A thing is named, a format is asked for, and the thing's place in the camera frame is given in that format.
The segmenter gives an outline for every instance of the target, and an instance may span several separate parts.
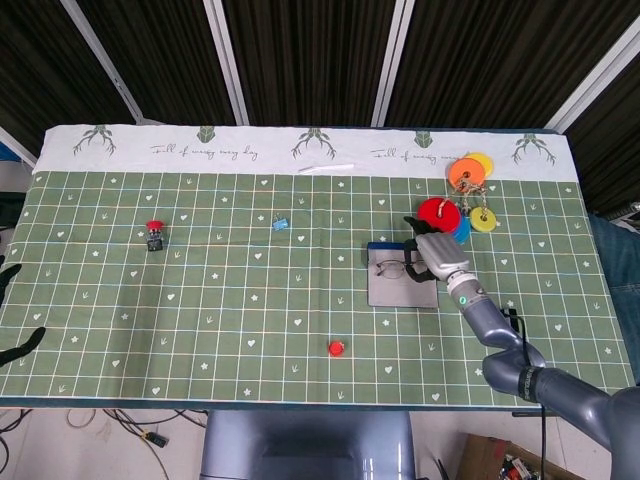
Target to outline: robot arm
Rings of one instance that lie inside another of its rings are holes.
[[[612,452],[612,477],[640,478],[640,388],[628,388],[613,397],[556,368],[546,368],[540,352],[526,345],[507,323],[451,235],[426,233],[415,239],[428,269],[441,281],[483,345],[502,351],[487,356],[483,374],[503,393],[541,403]]]

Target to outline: blue disc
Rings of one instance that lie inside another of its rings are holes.
[[[469,221],[469,217],[465,217],[462,215],[462,219],[460,220],[460,225],[453,232],[453,238],[456,239],[458,243],[464,243],[469,238],[471,234],[471,222]]]

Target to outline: floor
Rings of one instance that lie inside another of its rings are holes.
[[[98,410],[83,429],[67,425],[64,409],[37,410],[20,427],[4,435],[11,455],[6,476],[14,480],[162,479],[162,471],[142,442]],[[82,424],[91,410],[72,410],[71,422]],[[173,411],[136,410],[137,421],[172,416]],[[0,412],[6,425],[16,411]],[[540,419],[513,418],[506,412],[417,412],[411,414],[416,473],[439,480],[432,458],[443,460],[453,480],[458,470],[465,435],[476,433],[512,440],[540,453]],[[153,428],[170,439],[156,448],[169,478],[198,479],[204,429],[177,418]],[[550,418],[547,423],[548,459],[587,480],[609,478],[610,455],[572,426]]]

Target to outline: red button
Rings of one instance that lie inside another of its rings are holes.
[[[422,202],[417,217],[445,233],[454,232],[462,220],[458,207],[449,200],[445,201],[442,197],[432,197]]]
[[[344,353],[344,343],[342,342],[331,342],[329,344],[329,353],[332,357],[339,357]]]
[[[149,220],[147,222],[147,228],[149,230],[162,230],[162,227],[164,227],[164,223],[160,220]]]

